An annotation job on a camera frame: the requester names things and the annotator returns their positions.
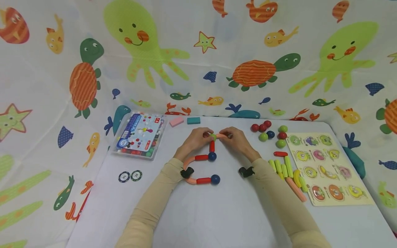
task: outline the white table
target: white table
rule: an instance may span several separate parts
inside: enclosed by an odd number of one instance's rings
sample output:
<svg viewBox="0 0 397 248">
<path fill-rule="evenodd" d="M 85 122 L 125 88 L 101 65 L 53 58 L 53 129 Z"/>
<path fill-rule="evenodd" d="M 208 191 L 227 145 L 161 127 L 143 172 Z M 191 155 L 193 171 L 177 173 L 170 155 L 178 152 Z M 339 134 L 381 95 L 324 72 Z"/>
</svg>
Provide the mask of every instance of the white table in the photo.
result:
<svg viewBox="0 0 397 248">
<path fill-rule="evenodd" d="M 187 125 L 185 121 L 171 128 L 167 124 L 154 161 L 109 152 L 67 247 L 113 247 L 140 197 L 192 128 L 209 127 L 218 133 L 233 125 L 245 132 L 264 159 L 276 159 L 273 152 L 281 150 L 275 146 L 277 139 L 262 143 L 258 133 L 250 131 L 252 124 L 263 121 L 201 117 L 200 125 Z M 330 126 L 323 122 L 273 120 L 272 123 L 269 130 L 276 134 L 280 125 L 287 125 L 290 132 L 331 133 L 337 140 Z M 220 184 L 180 182 L 154 232 L 153 247 L 290 247 L 272 204 L 266 196 L 260 202 L 257 193 L 263 194 L 262 191 L 256 191 L 252 179 L 243 179 L 237 172 L 242 165 L 248 167 L 249 162 L 234 155 L 220 141 L 216 141 L 215 147 L 218 156 L 215 162 L 196 161 L 191 167 L 195 169 L 194 178 L 218 174 Z M 288 147 L 282 150 L 290 154 Z M 206 146 L 195 155 L 207 153 Z M 134 170 L 142 171 L 141 180 L 118 181 L 121 172 Z M 396 238 L 376 205 L 314 207 L 310 200 L 304 204 L 332 247 L 397 247 Z"/>
</svg>

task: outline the beige sleeve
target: beige sleeve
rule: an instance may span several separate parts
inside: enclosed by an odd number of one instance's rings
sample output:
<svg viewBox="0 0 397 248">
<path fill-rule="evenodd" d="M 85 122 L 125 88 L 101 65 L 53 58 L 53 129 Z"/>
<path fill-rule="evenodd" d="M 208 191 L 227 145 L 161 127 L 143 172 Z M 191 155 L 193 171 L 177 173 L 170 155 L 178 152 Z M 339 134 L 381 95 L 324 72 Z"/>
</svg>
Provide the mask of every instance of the beige sleeve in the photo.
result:
<svg viewBox="0 0 397 248">
<path fill-rule="evenodd" d="M 267 192 L 275 207 L 293 248 L 330 248 L 309 211 L 290 189 L 288 184 L 274 173 L 271 165 L 259 158 L 252 163 L 253 175 Z"/>
<path fill-rule="evenodd" d="M 167 205 L 171 192 L 182 176 L 183 163 L 172 158 L 161 169 L 131 214 L 116 248 L 152 247 L 153 231 Z"/>
</svg>

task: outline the teal block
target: teal block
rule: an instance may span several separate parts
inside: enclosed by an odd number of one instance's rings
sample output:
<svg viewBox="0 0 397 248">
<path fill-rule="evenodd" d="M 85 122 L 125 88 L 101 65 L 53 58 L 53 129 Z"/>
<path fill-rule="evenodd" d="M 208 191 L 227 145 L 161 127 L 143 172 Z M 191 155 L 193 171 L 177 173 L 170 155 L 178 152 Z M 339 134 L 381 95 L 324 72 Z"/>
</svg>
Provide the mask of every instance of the teal block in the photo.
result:
<svg viewBox="0 0 397 248">
<path fill-rule="evenodd" d="M 187 124 L 188 125 L 190 125 L 190 124 L 200 124 L 201 122 L 200 122 L 200 117 L 190 117 L 190 118 L 187 118 Z"/>
</svg>

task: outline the ocean animal print fabric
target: ocean animal print fabric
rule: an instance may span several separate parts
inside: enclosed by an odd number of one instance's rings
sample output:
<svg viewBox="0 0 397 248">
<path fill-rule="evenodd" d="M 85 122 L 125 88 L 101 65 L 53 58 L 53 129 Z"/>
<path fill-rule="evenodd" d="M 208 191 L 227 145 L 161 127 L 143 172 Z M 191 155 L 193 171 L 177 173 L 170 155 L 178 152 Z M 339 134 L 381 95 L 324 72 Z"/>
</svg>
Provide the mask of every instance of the ocean animal print fabric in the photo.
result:
<svg viewBox="0 0 397 248">
<path fill-rule="evenodd" d="M 397 233 L 396 4 L 3 3 L 0 247 L 70 237 L 133 111 L 326 122 Z"/>
</svg>

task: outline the pink block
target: pink block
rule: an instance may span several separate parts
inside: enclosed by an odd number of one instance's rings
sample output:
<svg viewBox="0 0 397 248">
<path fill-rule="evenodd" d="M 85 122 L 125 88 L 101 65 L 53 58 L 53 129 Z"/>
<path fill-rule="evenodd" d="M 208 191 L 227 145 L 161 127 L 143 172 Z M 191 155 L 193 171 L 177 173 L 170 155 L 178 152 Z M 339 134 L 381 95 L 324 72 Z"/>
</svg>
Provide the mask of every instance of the pink block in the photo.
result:
<svg viewBox="0 0 397 248">
<path fill-rule="evenodd" d="M 170 125 L 171 125 L 171 127 L 176 127 L 183 122 L 184 122 L 183 118 L 181 116 L 179 116 L 179 117 L 173 119 L 172 121 L 170 121 Z"/>
</svg>

